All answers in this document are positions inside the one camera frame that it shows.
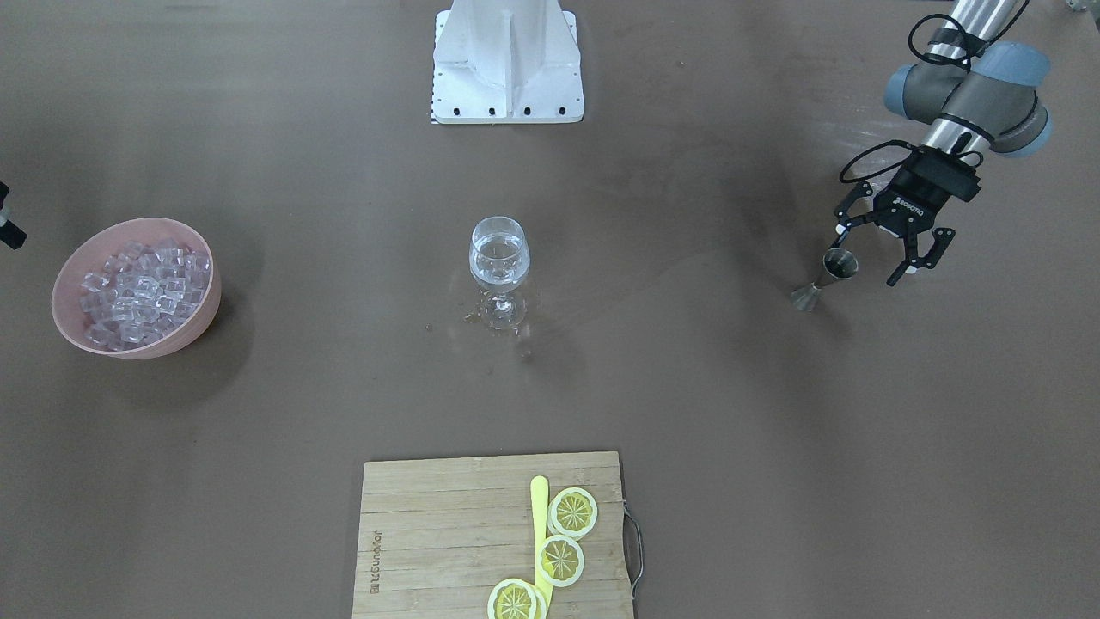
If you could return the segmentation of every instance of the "cutting board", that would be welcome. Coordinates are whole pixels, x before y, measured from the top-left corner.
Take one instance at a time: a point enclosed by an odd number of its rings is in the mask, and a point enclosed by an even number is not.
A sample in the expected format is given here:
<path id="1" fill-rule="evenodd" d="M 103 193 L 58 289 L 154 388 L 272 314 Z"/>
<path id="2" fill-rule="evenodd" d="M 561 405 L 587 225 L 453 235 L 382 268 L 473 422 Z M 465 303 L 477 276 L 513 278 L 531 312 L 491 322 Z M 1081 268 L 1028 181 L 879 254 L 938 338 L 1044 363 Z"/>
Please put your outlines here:
<path id="1" fill-rule="evenodd" d="M 535 582 L 530 482 L 600 506 L 584 574 L 554 589 L 548 619 L 634 619 L 618 453 L 373 462 L 363 467 L 355 619 L 484 619 L 493 586 Z"/>

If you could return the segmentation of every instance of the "bowl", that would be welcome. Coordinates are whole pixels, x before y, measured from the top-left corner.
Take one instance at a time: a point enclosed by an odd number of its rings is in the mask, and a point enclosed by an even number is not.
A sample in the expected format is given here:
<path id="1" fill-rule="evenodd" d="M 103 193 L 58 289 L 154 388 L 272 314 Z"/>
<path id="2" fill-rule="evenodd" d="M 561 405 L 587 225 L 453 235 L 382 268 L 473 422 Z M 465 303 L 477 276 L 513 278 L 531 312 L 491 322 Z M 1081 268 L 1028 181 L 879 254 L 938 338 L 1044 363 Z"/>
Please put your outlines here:
<path id="1" fill-rule="evenodd" d="M 140 241 L 152 245 L 165 237 L 175 239 L 179 244 L 193 250 L 205 251 L 210 256 L 210 285 L 195 308 L 195 314 L 164 340 L 141 349 L 114 352 L 92 346 L 84 338 L 90 321 L 80 309 L 80 296 L 86 291 L 80 287 L 85 273 L 101 270 L 107 256 L 117 254 L 127 241 Z M 189 225 L 161 217 L 144 217 L 116 223 L 88 239 L 62 266 L 57 280 L 54 281 L 54 292 L 51 298 L 54 324 L 65 340 L 81 351 L 119 360 L 152 360 L 179 351 L 195 342 L 210 327 L 220 303 L 221 273 L 210 245 Z"/>

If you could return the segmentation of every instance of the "yellow knife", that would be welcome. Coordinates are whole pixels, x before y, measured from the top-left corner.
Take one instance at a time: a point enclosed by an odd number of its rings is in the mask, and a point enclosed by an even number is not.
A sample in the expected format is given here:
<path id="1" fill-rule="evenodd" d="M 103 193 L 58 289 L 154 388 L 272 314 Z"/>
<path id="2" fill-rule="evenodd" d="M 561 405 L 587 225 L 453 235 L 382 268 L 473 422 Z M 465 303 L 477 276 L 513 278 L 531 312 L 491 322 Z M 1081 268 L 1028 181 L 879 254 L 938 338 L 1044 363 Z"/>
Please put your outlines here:
<path id="1" fill-rule="evenodd" d="M 547 598 L 547 609 L 553 596 L 553 585 L 542 577 L 539 570 L 539 549 L 547 541 L 547 511 L 550 507 L 550 484 L 541 475 L 531 478 L 531 520 L 535 521 L 535 588 Z"/>

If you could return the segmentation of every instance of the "jigger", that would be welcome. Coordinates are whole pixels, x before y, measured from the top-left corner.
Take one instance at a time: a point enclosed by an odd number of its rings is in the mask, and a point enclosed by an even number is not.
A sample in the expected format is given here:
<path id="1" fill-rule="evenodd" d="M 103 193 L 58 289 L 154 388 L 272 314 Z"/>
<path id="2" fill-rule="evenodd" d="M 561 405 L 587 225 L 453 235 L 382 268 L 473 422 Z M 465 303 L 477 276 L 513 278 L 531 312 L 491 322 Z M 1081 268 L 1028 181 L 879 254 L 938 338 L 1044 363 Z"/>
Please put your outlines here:
<path id="1" fill-rule="evenodd" d="M 813 312 L 822 288 L 851 278 L 859 270 L 856 255 L 847 248 L 834 246 L 822 256 L 822 270 L 817 278 L 791 292 L 791 302 L 802 312 Z"/>

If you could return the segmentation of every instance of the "wine glass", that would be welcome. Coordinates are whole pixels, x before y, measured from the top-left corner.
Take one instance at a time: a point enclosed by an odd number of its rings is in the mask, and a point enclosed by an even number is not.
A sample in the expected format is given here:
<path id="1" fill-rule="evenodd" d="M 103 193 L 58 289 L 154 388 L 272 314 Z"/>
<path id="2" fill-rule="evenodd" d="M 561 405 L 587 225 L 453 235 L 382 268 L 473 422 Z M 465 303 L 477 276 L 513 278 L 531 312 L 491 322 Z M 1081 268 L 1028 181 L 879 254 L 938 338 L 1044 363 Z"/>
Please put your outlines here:
<path id="1" fill-rule="evenodd" d="M 484 290 L 479 314 L 491 329 L 513 329 L 527 316 L 527 302 L 516 288 L 527 278 L 530 265 L 527 237 L 515 219 L 486 217 L 474 225 L 470 273 Z"/>

